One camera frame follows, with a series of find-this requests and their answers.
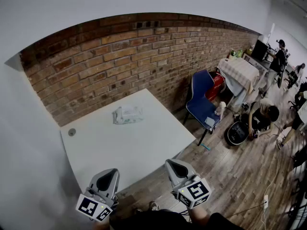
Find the blue object on floor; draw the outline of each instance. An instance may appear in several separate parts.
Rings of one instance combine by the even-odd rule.
[[[213,126],[215,126],[220,121],[220,116],[215,115],[214,113],[216,109],[215,105],[211,103],[205,96],[205,93],[213,86],[214,86],[214,81],[207,70],[196,72],[192,76],[192,81],[189,89],[189,93],[191,92],[190,93],[191,99],[189,99],[189,101],[187,101],[186,104],[186,109],[188,112],[183,121],[183,125],[187,121],[189,114],[191,114],[205,128],[205,132],[203,133],[198,143],[198,146],[201,144],[208,129],[211,128],[209,125],[205,123],[206,118],[210,117],[214,120]]]
[[[203,147],[205,147],[207,150],[209,150],[209,151],[211,150],[209,147],[205,146],[204,144],[201,143],[201,145],[202,145]]]

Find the wooden floor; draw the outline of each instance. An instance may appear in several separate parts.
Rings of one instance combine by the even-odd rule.
[[[288,101],[294,99],[296,92],[295,88],[285,92],[283,88],[278,89],[277,85],[271,87],[269,98],[280,110],[276,122],[278,127],[282,127],[286,120],[292,120],[295,116],[294,112],[289,110]],[[258,92],[253,92],[249,101],[255,98],[260,98]],[[176,117],[182,122],[185,113],[183,110],[176,114]],[[260,220],[263,207],[232,215],[263,203],[265,190],[275,177],[278,160],[276,179],[266,193],[269,195],[269,208],[265,217],[268,230],[285,229],[289,219],[286,213],[294,202],[294,197],[290,196],[294,186],[293,180],[300,174],[300,171],[292,170],[293,162],[290,156],[303,147],[306,139],[298,132],[288,146],[280,151],[276,145],[278,136],[262,136],[254,141],[245,141],[240,146],[231,147],[224,139],[224,132],[232,123],[232,113],[227,111],[214,133],[212,135],[207,133],[203,140],[203,143],[211,148],[209,151],[197,146],[203,128],[195,119],[188,119],[186,128],[197,140],[184,150],[179,159],[189,162],[201,177],[208,181],[213,192],[210,199],[202,204],[207,212],[210,214],[219,212],[247,230],[264,229]],[[289,130],[290,128],[281,134],[275,127],[272,134],[283,137]],[[119,207],[116,216],[118,218],[130,216],[135,208],[147,210],[148,203],[152,200],[161,208],[175,212],[185,210],[184,205],[170,194],[171,190],[166,170],[162,166],[118,193]]]

